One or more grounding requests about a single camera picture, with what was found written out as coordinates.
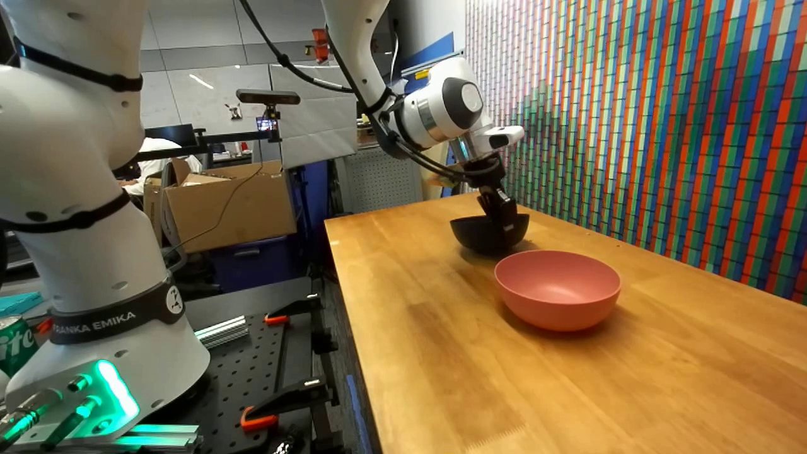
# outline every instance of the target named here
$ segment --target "colorful wall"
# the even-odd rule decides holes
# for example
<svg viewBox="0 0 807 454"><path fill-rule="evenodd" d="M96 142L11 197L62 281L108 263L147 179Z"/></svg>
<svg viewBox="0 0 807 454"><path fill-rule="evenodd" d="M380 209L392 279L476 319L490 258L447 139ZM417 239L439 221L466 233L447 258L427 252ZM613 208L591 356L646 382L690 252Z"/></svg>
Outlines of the colorful wall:
<svg viewBox="0 0 807 454"><path fill-rule="evenodd" d="M807 303L803 0L468 0L513 194Z"/></svg>

